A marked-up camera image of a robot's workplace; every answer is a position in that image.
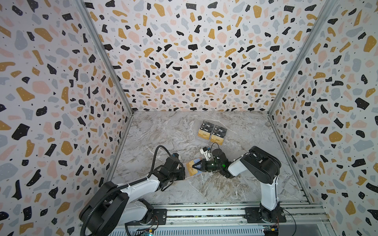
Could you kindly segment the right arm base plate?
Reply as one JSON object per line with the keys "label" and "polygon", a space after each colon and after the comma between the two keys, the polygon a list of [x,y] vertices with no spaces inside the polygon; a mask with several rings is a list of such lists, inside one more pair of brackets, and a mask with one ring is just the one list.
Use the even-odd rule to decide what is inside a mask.
{"label": "right arm base plate", "polygon": [[247,207],[244,218],[248,223],[286,223],[283,208],[280,206],[272,211],[263,206]]}

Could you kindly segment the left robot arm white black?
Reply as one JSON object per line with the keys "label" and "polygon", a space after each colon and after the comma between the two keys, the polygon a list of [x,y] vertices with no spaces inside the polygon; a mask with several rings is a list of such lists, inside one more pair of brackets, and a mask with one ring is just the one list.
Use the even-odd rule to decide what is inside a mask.
{"label": "left robot arm white black", "polygon": [[174,182],[185,179],[185,167],[174,153],[165,164],[155,168],[148,177],[129,184],[112,181],[103,184],[79,214],[83,225],[80,235],[89,230],[92,236],[108,236],[118,224],[151,221],[154,207],[142,197],[165,191]]}

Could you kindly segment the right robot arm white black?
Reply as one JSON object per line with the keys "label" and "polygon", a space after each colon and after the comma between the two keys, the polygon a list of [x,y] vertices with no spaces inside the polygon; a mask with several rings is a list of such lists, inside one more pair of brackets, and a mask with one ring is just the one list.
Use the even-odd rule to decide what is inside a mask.
{"label": "right robot arm white black", "polygon": [[248,222],[275,222],[280,221],[283,209],[277,195],[277,179],[280,174],[281,162],[276,157],[257,146],[253,146],[241,157],[230,161],[220,149],[203,148],[201,153],[204,159],[196,159],[187,163],[191,175],[202,172],[219,173],[227,179],[249,171],[259,182],[261,201],[259,208],[246,210]]}

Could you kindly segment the gold card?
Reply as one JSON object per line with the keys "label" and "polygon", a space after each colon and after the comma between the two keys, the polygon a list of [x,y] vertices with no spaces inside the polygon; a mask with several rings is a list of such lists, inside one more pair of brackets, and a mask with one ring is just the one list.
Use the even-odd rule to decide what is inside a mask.
{"label": "gold card", "polygon": [[193,168],[195,162],[192,160],[186,164],[186,178],[193,177],[198,174],[198,170]]}

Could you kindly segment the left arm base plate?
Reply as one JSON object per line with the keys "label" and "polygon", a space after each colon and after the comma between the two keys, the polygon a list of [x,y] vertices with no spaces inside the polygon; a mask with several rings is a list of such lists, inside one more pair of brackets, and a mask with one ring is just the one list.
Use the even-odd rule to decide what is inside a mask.
{"label": "left arm base plate", "polygon": [[146,215],[141,220],[134,220],[128,222],[130,226],[161,226],[165,225],[167,220],[167,209],[153,209],[148,210]]}

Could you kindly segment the pink leather card holder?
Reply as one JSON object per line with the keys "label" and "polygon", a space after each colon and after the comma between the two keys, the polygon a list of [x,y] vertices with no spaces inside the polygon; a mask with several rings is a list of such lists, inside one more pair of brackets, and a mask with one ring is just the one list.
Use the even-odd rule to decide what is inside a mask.
{"label": "pink leather card holder", "polygon": [[191,160],[191,161],[184,164],[185,179],[189,179],[191,177],[198,176],[198,175],[203,173],[202,171],[199,170],[201,165],[196,165],[195,168],[193,167],[195,164],[200,163],[201,160],[202,160],[201,158],[197,158],[197,159]]}

